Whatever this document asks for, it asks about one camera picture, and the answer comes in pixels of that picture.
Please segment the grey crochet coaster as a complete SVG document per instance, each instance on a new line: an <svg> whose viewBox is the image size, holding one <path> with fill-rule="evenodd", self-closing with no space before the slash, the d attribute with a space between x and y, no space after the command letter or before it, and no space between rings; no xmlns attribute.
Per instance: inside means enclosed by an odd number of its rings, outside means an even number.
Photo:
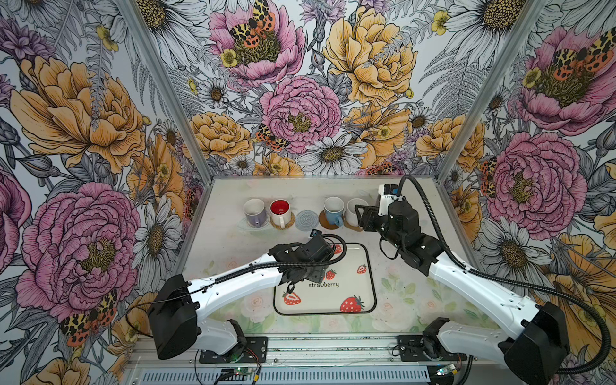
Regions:
<svg viewBox="0 0 616 385"><path fill-rule="evenodd" d="M319 215L311 210L303 210L295 216L295 226L299 231L311 232L319 225Z"/></svg>

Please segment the glossy brown wooden coaster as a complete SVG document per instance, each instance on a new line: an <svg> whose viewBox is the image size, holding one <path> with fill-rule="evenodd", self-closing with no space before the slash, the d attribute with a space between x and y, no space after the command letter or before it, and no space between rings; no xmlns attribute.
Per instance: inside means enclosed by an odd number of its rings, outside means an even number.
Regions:
<svg viewBox="0 0 616 385"><path fill-rule="evenodd" d="M327 221L327 215L326 215L325 211L321 211L320 214L319 214L319 224L324 229L329 229L329 230L335 230L335 229L339 229L340 228L339 225L332 225L332 224L329 223L329 221Z"/></svg>

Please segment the woven rattan coaster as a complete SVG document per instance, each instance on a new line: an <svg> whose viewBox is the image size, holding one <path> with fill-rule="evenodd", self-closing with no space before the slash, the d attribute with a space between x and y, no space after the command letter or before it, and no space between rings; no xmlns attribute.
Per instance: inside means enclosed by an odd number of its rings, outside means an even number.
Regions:
<svg viewBox="0 0 616 385"><path fill-rule="evenodd" d="M290 229L295 224L295 215L293 213L289 217L272 215L270 224L278 230Z"/></svg>

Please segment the cork paw print coaster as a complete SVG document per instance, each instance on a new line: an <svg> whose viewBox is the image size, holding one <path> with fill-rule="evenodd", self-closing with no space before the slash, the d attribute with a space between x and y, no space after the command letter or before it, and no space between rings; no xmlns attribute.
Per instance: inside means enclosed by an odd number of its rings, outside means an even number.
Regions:
<svg viewBox="0 0 616 385"><path fill-rule="evenodd" d="M351 229L351 230L356 231L356 232L363 232L364 231L359 226L352 226L352 225L350 225L346 219L343 219L343 225L344 225L345 228Z"/></svg>

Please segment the white mug blue handle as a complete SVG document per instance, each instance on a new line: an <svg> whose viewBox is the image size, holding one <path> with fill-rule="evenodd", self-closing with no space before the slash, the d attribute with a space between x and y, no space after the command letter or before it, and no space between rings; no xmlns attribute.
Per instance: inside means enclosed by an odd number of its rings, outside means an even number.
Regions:
<svg viewBox="0 0 616 385"><path fill-rule="evenodd" d="M324 202L324 213L329 226L338 228L343 225L345 204L340 197L328 197Z"/></svg>

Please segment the red interior mug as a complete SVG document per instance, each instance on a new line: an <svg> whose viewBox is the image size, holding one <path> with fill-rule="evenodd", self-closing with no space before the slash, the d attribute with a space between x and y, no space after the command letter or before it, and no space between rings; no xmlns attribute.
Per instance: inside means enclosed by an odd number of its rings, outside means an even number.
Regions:
<svg viewBox="0 0 616 385"><path fill-rule="evenodd" d="M291 212L290 203L283 199L273 201L269 206L270 216L285 216L289 217Z"/></svg>

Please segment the white mug purple handle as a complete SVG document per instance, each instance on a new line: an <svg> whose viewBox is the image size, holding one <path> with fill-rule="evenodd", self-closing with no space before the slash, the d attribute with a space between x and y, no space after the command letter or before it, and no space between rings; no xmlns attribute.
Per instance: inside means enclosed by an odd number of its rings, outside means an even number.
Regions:
<svg viewBox="0 0 616 385"><path fill-rule="evenodd" d="M266 204L263 200L253 198L248 200L243 206L245 219L251 228L260 229L270 222Z"/></svg>

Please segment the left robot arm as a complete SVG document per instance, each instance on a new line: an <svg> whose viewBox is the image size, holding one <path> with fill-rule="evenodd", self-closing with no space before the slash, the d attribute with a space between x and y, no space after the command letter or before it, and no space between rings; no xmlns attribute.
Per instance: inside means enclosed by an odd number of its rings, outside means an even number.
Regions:
<svg viewBox="0 0 616 385"><path fill-rule="evenodd" d="M191 348L226 360L236 358L247 346L244 332L235 320L212 319L214 312L282 284L292 289L304 281L320 283L346 254L347 244L340 236L315 229L306 243L275 245L223 274L191 281L182 274L169 278L147 311L158 359L172 359Z"/></svg>

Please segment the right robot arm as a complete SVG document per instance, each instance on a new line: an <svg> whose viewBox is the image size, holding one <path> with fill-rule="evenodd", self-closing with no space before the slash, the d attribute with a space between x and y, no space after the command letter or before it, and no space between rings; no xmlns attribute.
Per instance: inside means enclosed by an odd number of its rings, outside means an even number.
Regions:
<svg viewBox="0 0 616 385"><path fill-rule="evenodd" d="M446 285L497 324L495 329L469 327L446 317L423 332L428 355L465 354L508 367L526 384L547 384L569 354L562 312L552 303L541 306L502 285L472 274L464 261L454 263L444 242L425 234L418 213L406 200L355 208L360 227L377 232L394 246L402 260L426 277Z"/></svg>

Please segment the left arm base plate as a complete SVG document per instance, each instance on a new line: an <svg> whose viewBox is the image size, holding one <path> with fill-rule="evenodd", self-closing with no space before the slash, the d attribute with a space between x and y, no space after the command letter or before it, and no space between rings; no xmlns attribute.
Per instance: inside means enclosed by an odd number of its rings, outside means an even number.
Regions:
<svg viewBox="0 0 616 385"><path fill-rule="evenodd" d="M201 351L199 364L264 364L269 339L267 337L246 337L229 352L219 355L212 351Z"/></svg>

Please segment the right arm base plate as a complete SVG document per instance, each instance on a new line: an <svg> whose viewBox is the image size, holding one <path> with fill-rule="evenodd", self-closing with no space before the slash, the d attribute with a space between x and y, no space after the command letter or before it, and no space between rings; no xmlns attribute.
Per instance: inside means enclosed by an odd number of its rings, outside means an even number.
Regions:
<svg viewBox="0 0 616 385"><path fill-rule="evenodd" d="M436 338L423 335L399 335L392 354L400 357L403 362L464 362L465 354L451 353L444 349Z"/></svg>

